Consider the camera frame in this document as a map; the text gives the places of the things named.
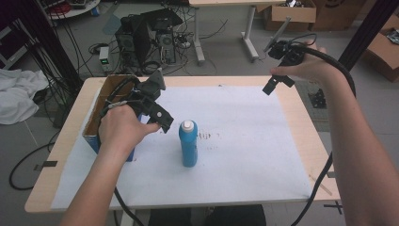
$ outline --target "forearm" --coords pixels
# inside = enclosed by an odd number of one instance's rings
[[[88,177],[69,206],[61,225],[105,225],[124,160],[100,150]]]
[[[369,127],[344,77],[335,73],[323,81],[322,87],[347,224],[383,224],[389,220],[397,223],[399,176],[395,166]]]

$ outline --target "open cardboard box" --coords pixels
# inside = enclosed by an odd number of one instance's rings
[[[97,137],[98,127],[100,125],[100,112],[104,108],[105,100],[114,90],[114,88],[127,77],[128,75],[110,75],[106,77],[105,82],[100,90],[99,96],[96,99],[93,110],[88,118],[88,123],[83,130],[83,138],[88,142],[90,147],[94,150],[94,152],[98,153],[99,151],[99,143]],[[115,97],[114,102],[118,101],[121,97],[127,95],[133,88],[133,83],[128,83],[120,93]],[[129,155],[127,161],[130,162],[133,160],[134,150]]]
[[[317,18],[311,31],[346,30],[358,17],[367,0],[313,0],[317,7]]]
[[[316,5],[312,0],[302,1],[304,8],[281,7],[280,4],[259,5],[258,12],[263,12],[264,28],[266,30],[278,30],[285,22],[287,16],[291,17],[286,31],[306,31],[309,23],[316,21]]]
[[[363,59],[391,82],[399,82],[399,45],[386,37],[392,29],[399,29],[399,17],[396,15],[392,15],[375,36]]]

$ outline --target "blue bottle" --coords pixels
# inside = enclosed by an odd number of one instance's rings
[[[198,127],[193,121],[183,121],[179,128],[179,138],[182,144],[183,166],[191,168],[197,163],[197,132]]]

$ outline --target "metal table leg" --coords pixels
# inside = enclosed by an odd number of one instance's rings
[[[195,32],[194,32],[194,47],[196,48],[197,59],[199,61],[199,65],[205,62],[205,56],[202,52],[202,47],[200,47],[200,20],[199,20],[199,8],[195,8],[194,21],[195,21]]]
[[[249,8],[249,14],[248,14],[248,21],[247,21],[247,30],[245,32],[241,32],[241,35],[243,36],[243,41],[244,44],[246,45],[247,49],[249,50],[249,53],[251,55],[251,61],[254,62],[255,59],[259,58],[258,53],[255,50],[255,47],[253,47],[253,44],[251,40],[249,39],[250,35],[250,30],[252,28],[252,22],[253,22],[253,16],[255,14],[255,6],[251,6]]]

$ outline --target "human arm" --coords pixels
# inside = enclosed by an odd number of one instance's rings
[[[132,149],[160,128],[143,124],[128,105],[108,110],[100,126],[102,146],[60,225],[105,225],[120,171]]]
[[[342,73],[314,56],[306,56],[298,66],[278,67],[270,72],[318,82],[325,93],[333,163],[346,224],[397,225],[398,171],[365,120]]]

